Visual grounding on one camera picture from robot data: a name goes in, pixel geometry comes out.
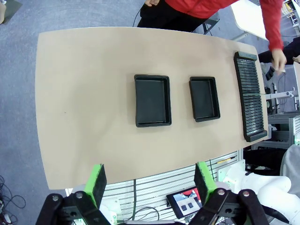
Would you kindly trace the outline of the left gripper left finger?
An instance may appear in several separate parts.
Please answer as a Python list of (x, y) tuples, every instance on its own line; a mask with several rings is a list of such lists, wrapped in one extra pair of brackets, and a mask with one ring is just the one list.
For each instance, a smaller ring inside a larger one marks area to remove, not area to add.
[(95, 165), (83, 191), (67, 197), (49, 194), (37, 218), (37, 225), (70, 225), (82, 219), (86, 225), (109, 225), (99, 207), (107, 179), (104, 165)]

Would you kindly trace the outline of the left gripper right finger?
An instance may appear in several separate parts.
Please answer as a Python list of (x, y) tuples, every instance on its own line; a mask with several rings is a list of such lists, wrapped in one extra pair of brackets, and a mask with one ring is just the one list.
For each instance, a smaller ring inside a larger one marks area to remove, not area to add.
[(219, 217), (229, 218), (235, 225), (268, 225), (262, 205), (251, 189), (218, 188), (205, 162), (195, 164), (195, 186), (202, 207), (189, 222), (191, 225), (212, 225)]

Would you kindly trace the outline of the person left hand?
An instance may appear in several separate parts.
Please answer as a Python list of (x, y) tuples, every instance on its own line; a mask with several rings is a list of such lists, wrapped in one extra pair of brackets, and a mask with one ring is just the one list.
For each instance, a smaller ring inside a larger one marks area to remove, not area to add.
[(285, 65), (287, 62), (286, 57), (281, 49), (273, 49), (271, 53), (273, 57), (272, 66), (277, 74), (280, 75), (285, 69)]

